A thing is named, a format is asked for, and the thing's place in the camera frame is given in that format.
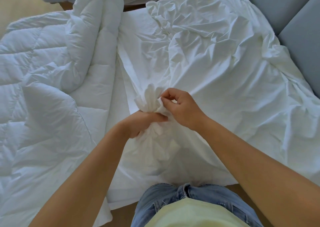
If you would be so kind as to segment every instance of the forearm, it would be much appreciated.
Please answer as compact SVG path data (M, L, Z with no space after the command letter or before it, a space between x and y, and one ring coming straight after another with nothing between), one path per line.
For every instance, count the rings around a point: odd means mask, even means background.
M204 118L198 133L275 226L318 226L320 188Z
M114 126L51 196L29 226L92 226L128 139L125 127Z

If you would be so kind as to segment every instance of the jeans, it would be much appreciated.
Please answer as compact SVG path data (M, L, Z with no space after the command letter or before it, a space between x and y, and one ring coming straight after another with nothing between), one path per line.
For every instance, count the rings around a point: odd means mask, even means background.
M184 184L174 187L166 183L153 185L142 195L131 227L144 227L163 206L186 197L223 206L249 226L263 227L254 210L237 194L225 187L213 184L200 187Z

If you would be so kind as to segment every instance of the gray headboard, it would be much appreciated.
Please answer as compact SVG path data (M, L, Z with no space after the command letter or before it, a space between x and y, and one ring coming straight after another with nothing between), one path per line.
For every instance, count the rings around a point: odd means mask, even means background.
M320 97L320 0L250 0Z

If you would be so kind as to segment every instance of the light yellow top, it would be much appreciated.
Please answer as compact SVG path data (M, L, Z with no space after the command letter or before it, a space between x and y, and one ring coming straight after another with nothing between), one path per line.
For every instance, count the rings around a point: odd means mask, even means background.
M248 227L220 205L191 198L168 204L145 227Z

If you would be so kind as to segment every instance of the hand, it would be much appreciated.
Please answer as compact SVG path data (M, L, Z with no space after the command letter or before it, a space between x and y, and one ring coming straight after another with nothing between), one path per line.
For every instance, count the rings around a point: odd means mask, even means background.
M175 88L169 88L161 95L165 108L170 111L178 123L196 131L207 116L198 107L192 96Z
M125 127L130 138L135 138L140 132L146 130L151 123L167 121L168 117L160 113L137 111L119 123Z

